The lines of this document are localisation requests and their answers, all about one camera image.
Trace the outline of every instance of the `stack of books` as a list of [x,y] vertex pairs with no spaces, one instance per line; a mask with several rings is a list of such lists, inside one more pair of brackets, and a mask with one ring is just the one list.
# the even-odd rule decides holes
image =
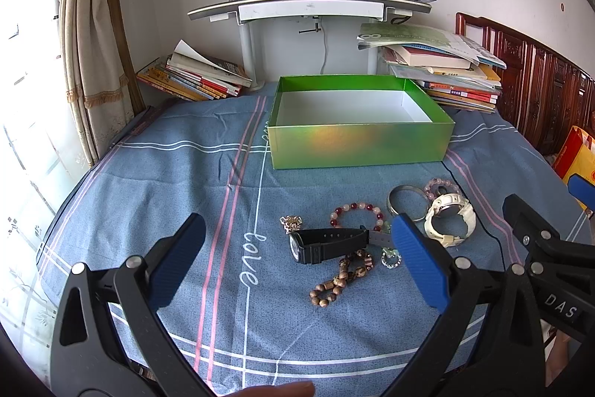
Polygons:
[[502,84],[493,68],[506,63],[472,39],[426,26],[363,24],[358,41],[383,46],[390,71],[414,80],[439,105],[496,110]]
[[169,57],[154,60],[137,78],[148,85],[189,101],[220,100],[238,96],[252,83],[242,66],[203,56],[180,41]]

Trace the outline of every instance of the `pink stripe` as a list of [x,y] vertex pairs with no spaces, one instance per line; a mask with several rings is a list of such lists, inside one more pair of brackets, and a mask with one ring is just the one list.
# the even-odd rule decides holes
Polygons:
[[[59,229],[58,233],[56,234],[54,241],[50,245],[50,250],[54,251],[56,249],[56,246],[58,245],[58,242],[60,241],[60,238],[62,237],[62,233],[64,232],[64,229],[66,228],[66,225],[68,224],[68,221],[70,220],[70,218],[72,217],[72,214],[74,213],[74,211],[76,210],[76,208],[78,207],[80,202],[82,201],[84,195],[88,192],[93,181],[97,178],[97,176],[107,166],[107,163],[114,157],[115,153],[118,150],[120,150],[120,145],[122,143],[124,143],[126,140],[128,140],[130,137],[131,137],[131,135],[128,135],[127,137],[120,140],[120,142],[118,142],[118,144],[114,147],[114,149],[110,153],[108,153],[107,157],[105,159],[103,159],[101,162],[99,162],[99,166],[93,171],[93,174],[91,174],[91,176],[83,184],[83,186],[81,187],[81,189],[79,190],[79,192],[77,194],[77,197],[76,197],[74,203],[70,206],[68,213],[66,214],[66,217],[64,218],[63,223],[60,225],[60,229]],[[41,268],[39,269],[39,277],[44,276],[45,270],[47,269],[48,264],[49,264],[49,257],[48,257],[48,254],[46,253],[44,261],[41,265]]]
[[511,251],[510,241],[508,241],[508,235],[507,235],[506,231],[498,223],[496,223],[496,221],[494,221],[492,219],[492,217],[490,217],[490,213],[487,211],[487,208],[484,206],[483,202],[481,202],[481,199],[478,197],[477,193],[475,192],[475,189],[471,185],[471,181],[469,181],[469,178],[467,177],[467,175],[465,174],[465,172],[463,171],[463,169],[460,168],[460,166],[457,165],[457,163],[454,161],[454,159],[448,154],[450,151],[451,150],[448,150],[446,152],[447,159],[450,160],[450,163],[452,163],[452,165],[454,165],[459,170],[459,172],[461,173],[461,175],[463,177],[465,177],[465,180],[467,181],[467,185],[471,189],[471,192],[473,193],[475,199],[477,199],[477,202],[479,202],[479,204],[480,204],[481,208],[483,209],[483,211],[486,213],[486,216],[490,220],[491,224],[494,227],[496,227],[497,229],[499,229],[502,232],[502,234],[504,234],[504,238],[505,238],[505,241],[506,241],[506,247],[508,249],[508,259],[510,260],[510,262],[512,262],[513,261],[512,251]]
[[450,151],[451,154],[453,154],[455,157],[457,157],[457,159],[459,159],[460,163],[462,163],[462,165],[465,166],[465,168],[467,169],[467,172],[469,173],[469,177],[471,178],[471,183],[475,186],[475,188],[477,189],[477,191],[480,193],[480,197],[483,199],[483,201],[486,203],[486,205],[489,207],[490,211],[492,211],[492,214],[494,215],[494,217],[496,217],[496,219],[498,219],[500,222],[502,222],[504,224],[504,228],[505,228],[505,234],[506,234],[506,241],[509,242],[509,244],[512,247],[512,250],[514,251],[515,256],[517,257],[517,262],[521,262],[521,259],[519,257],[519,254],[517,253],[517,248],[515,247],[515,240],[514,240],[514,235],[512,234],[512,229],[511,227],[508,225],[508,223],[504,220],[504,218],[502,218],[495,210],[494,208],[490,205],[490,203],[487,201],[486,196],[484,196],[483,192],[481,192],[479,186],[477,185],[477,183],[475,182],[473,175],[471,174],[471,169],[469,168],[469,166],[465,163],[465,160],[463,160],[459,154],[457,154],[455,151],[452,150],[448,150]]
[[[215,249],[217,246],[217,241],[219,239],[219,233],[221,232],[221,226],[223,225],[223,217],[225,216],[225,210],[227,209],[227,201],[229,199],[231,179],[233,178],[233,174],[236,171],[237,161],[240,157],[240,154],[242,153],[242,147],[244,146],[244,140],[246,139],[246,134],[248,133],[248,129],[250,128],[250,125],[252,124],[252,120],[254,119],[254,116],[257,113],[258,105],[260,104],[260,99],[261,99],[260,96],[257,97],[257,103],[254,107],[254,111],[252,112],[252,116],[250,117],[250,120],[248,120],[248,124],[246,125],[246,128],[244,129],[244,133],[242,135],[242,140],[240,141],[240,145],[237,148],[236,158],[233,160],[233,164],[231,165],[229,177],[227,178],[227,184],[225,186],[225,198],[223,199],[223,206],[221,207],[221,214],[219,214],[219,221],[218,221],[217,227],[215,229],[215,235],[213,235],[213,241],[210,244],[209,263],[206,267],[205,280],[202,283],[202,302],[200,304],[200,318],[198,320],[198,330],[196,333],[196,349],[194,351],[194,371],[195,372],[198,372],[198,368],[200,366],[200,348],[202,346],[202,330],[203,330],[203,326],[205,323],[205,311],[206,311],[206,290],[209,286],[210,272],[213,267],[213,259],[215,258]],[[248,158],[248,152],[249,152],[249,149],[246,150],[245,158]]]
[[246,162],[248,162],[248,154],[250,151],[250,147],[252,147],[252,140],[254,139],[254,135],[257,132],[258,124],[260,123],[261,117],[263,116],[264,106],[266,104],[267,99],[264,98],[263,106],[261,107],[261,111],[258,114],[257,122],[254,125],[254,130],[252,131],[252,135],[250,136],[250,141],[248,142],[248,150],[246,150],[246,156],[244,157],[244,161],[242,163],[242,169],[240,170],[240,177],[236,184],[236,193],[233,195],[233,204],[231,205],[231,214],[229,216],[229,223],[227,226],[227,235],[225,237],[225,245],[223,246],[223,255],[221,256],[221,263],[219,264],[219,274],[217,275],[217,283],[215,286],[215,295],[213,297],[213,317],[210,320],[210,345],[209,345],[209,369],[206,374],[206,380],[211,380],[213,376],[213,359],[214,359],[214,352],[213,349],[215,348],[215,333],[217,328],[217,308],[219,303],[219,291],[221,290],[221,282],[223,280],[223,272],[225,270],[225,260],[227,259],[227,250],[229,249],[229,244],[231,241],[231,230],[233,229],[233,220],[236,215],[236,203],[237,203],[237,196],[240,193],[240,186],[242,184],[242,179],[244,177],[244,171],[246,169]]

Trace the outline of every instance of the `orange bag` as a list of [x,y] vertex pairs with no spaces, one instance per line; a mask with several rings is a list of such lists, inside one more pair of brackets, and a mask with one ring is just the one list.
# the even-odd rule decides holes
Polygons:
[[568,183],[572,174],[578,174],[595,183],[595,143],[593,137],[582,128],[573,126],[570,129],[562,150],[554,162],[556,174]]

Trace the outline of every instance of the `white wristwatch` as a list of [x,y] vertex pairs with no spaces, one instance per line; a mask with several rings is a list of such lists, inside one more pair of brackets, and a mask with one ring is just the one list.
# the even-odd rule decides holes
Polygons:
[[[440,234],[434,229],[432,225],[432,217],[440,214],[449,207],[459,207],[459,215],[463,216],[463,221],[467,225],[467,233],[464,236],[451,236],[449,234]],[[425,216],[424,229],[428,237],[436,239],[444,247],[457,246],[467,239],[475,230],[475,211],[473,206],[460,194],[444,194],[437,197],[430,206],[428,213]]]

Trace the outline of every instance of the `shelf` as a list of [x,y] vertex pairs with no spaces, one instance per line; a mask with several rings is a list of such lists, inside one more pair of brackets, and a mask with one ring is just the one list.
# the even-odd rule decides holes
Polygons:
[[239,25],[256,19],[290,16],[357,16],[387,20],[389,13],[411,16],[429,13],[431,6],[412,0],[239,0],[201,7],[188,13],[191,20],[216,21],[235,13]]

